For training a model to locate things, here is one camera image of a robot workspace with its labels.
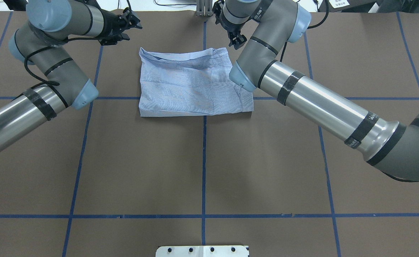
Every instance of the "blue fabric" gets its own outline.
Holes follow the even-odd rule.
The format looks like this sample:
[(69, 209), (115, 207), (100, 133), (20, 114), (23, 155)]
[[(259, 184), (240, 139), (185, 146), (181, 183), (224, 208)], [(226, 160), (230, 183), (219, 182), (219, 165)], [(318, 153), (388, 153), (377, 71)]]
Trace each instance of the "blue fabric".
[(227, 49), (162, 54), (140, 49), (142, 117), (252, 112), (252, 93), (229, 80)]

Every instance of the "light blue joint cap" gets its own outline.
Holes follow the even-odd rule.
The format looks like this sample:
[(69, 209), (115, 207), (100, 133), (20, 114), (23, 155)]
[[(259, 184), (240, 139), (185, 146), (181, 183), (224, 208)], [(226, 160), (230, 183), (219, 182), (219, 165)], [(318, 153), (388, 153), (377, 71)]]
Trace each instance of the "light blue joint cap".
[[(8, 42), (8, 48), (10, 50), (10, 53), (18, 60), (20, 60), (22, 63), (24, 63), (25, 61), (25, 57), (21, 54), (21, 52), (19, 51), (19, 49), (17, 48), (16, 45), (16, 32), (14, 33), (14, 35), (11, 37), (10, 41)], [(28, 65), (34, 65), (33, 62), (31, 61), (27, 61)]]
[(68, 0), (29, 0), (25, 10), (30, 23), (46, 32), (65, 28), (71, 19), (71, 5)]
[(94, 101), (97, 96), (99, 96), (99, 91), (91, 80), (88, 80), (71, 106), (73, 106), (74, 109), (79, 110), (91, 101)]
[(232, 70), (229, 73), (229, 78), (234, 83), (244, 88), (249, 92), (254, 92), (256, 86), (246, 77), (243, 70), (239, 67), (238, 62), (235, 62), (235, 65), (232, 67)]
[(292, 30), (291, 37), (287, 42), (295, 43), (297, 42), (303, 33), (308, 29), (309, 23), (311, 22), (311, 13), (309, 13), (305, 8), (298, 5), (297, 19)]

